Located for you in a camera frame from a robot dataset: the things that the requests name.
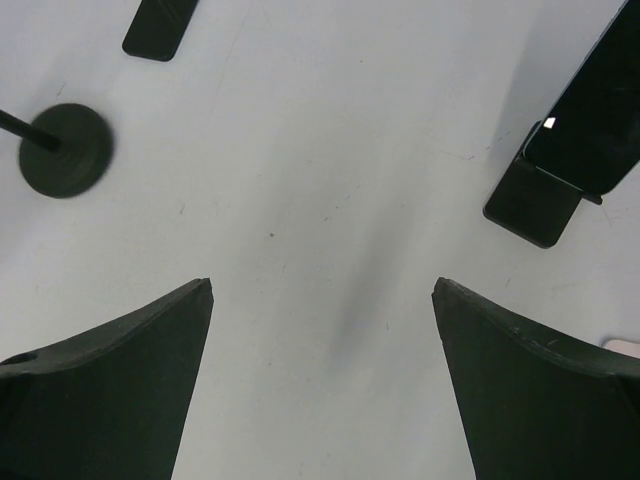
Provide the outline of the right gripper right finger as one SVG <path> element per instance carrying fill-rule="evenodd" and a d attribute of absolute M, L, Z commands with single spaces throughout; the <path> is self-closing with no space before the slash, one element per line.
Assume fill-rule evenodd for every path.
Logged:
<path fill-rule="evenodd" d="M 476 478 L 638 478 L 638 359 L 450 279 L 432 302 Z"/>

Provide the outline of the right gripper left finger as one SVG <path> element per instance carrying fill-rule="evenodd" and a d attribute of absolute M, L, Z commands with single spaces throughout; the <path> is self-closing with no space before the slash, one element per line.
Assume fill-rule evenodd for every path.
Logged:
<path fill-rule="evenodd" d="M 213 305 L 195 279 L 2 361 L 2 478 L 171 478 Z"/>

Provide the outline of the black folding phone stand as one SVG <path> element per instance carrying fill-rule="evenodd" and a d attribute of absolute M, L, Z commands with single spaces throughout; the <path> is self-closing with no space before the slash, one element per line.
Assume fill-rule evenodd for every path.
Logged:
<path fill-rule="evenodd" d="M 579 203 L 596 205 L 604 194 L 581 189 L 540 168 L 525 150 L 543 128 L 536 122 L 483 207 L 484 217 L 510 233 L 548 249 L 555 246 Z"/>

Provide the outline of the black round base phone stand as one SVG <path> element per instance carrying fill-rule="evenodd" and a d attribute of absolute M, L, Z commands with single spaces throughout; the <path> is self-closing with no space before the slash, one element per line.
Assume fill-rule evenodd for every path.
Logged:
<path fill-rule="evenodd" d="M 115 151 L 109 123 L 78 103 L 54 105 L 30 123 L 2 111 L 1 129 L 21 139 L 18 164 L 27 184 L 55 199 L 91 189 L 107 172 Z"/>

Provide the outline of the teal phone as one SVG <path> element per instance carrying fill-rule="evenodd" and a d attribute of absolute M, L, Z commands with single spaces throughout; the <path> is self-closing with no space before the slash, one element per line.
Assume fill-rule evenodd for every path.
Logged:
<path fill-rule="evenodd" d="M 536 168 L 591 195 L 639 162 L 639 3 L 625 2 L 527 141 Z"/>

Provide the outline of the black phone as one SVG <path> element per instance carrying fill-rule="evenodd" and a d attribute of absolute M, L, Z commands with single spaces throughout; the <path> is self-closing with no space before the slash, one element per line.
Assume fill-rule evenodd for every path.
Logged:
<path fill-rule="evenodd" d="M 168 62 L 179 48 L 198 0 L 142 0 L 122 42 L 132 57 Z"/>

